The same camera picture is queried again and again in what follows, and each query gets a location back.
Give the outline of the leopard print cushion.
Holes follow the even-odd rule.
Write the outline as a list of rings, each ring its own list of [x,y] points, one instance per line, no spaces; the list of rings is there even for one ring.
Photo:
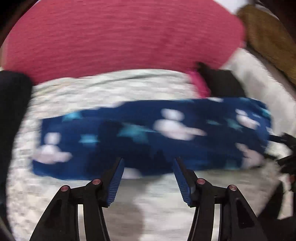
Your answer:
[[[237,17],[250,46],[295,84],[295,42],[280,20],[252,5],[241,8]]]

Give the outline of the red patterned sofa backrest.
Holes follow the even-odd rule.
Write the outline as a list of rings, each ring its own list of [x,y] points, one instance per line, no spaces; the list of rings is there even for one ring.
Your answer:
[[[224,65],[241,21],[215,1],[40,1],[4,42],[2,67],[35,84],[118,70]]]

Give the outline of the navy fleece star pants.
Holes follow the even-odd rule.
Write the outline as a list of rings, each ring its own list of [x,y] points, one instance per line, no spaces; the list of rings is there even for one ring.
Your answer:
[[[181,158],[194,171],[263,163],[271,114],[251,98],[140,100],[45,118],[32,157],[39,176],[91,180],[122,158],[126,178],[171,173]]]

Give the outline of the black folded garment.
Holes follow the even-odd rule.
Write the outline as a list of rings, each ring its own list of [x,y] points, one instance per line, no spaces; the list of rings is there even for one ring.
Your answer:
[[[211,97],[246,97],[241,83],[230,70],[212,69],[202,62],[196,70],[206,82]]]

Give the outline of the grey patterned seat cover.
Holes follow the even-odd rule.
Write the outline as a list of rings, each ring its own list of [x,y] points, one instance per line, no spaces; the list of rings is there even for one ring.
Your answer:
[[[189,78],[168,70],[130,70],[83,78],[60,78],[33,88],[16,136],[6,184],[8,219],[16,240],[29,240],[46,207],[64,181],[32,173],[31,155],[40,120],[76,110],[117,106],[141,99],[186,99],[195,93]],[[182,200],[174,175],[122,180],[115,201],[104,210],[112,240],[186,240],[194,209]]]

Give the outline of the black cushion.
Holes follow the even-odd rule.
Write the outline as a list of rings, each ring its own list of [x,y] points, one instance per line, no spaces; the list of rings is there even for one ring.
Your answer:
[[[27,111],[32,88],[27,75],[1,71],[1,208],[6,206],[6,179],[14,140]]]

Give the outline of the pink folded garment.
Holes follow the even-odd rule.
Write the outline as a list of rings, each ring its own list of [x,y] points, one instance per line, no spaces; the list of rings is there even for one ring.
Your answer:
[[[211,96],[210,89],[204,78],[198,72],[190,70],[187,72],[187,75],[199,98],[207,98]]]

